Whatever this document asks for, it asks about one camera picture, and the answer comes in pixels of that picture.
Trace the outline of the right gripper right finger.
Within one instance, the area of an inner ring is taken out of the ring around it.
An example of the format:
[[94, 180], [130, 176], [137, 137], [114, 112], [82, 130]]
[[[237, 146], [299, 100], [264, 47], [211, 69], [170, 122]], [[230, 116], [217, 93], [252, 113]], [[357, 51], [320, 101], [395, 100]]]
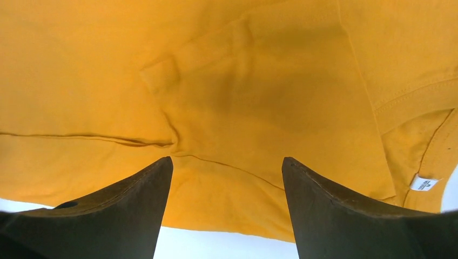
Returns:
[[292, 157], [282, 163], [300, 258], [457, 258], [457, 212], [390, 205], [329, 180]]

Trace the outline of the yellow t shirt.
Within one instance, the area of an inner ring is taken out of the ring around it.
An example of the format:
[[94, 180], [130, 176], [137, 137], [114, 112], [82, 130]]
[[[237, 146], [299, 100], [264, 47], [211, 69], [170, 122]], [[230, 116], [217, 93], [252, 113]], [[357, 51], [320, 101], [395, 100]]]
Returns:
[[1, 1], [1, 197], [56, 206], [170, 156], [163, 224], [293, 241], [291, 156], [437, 213], [457, 1]]

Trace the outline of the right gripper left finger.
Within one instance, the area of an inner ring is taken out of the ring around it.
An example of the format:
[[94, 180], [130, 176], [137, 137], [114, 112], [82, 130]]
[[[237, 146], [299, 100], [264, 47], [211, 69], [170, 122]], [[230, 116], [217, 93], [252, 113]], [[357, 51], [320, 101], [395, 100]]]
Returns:
[[52, 209], [1, 213], [1, 258], [153, 258], [173, 163], [164, 157]]

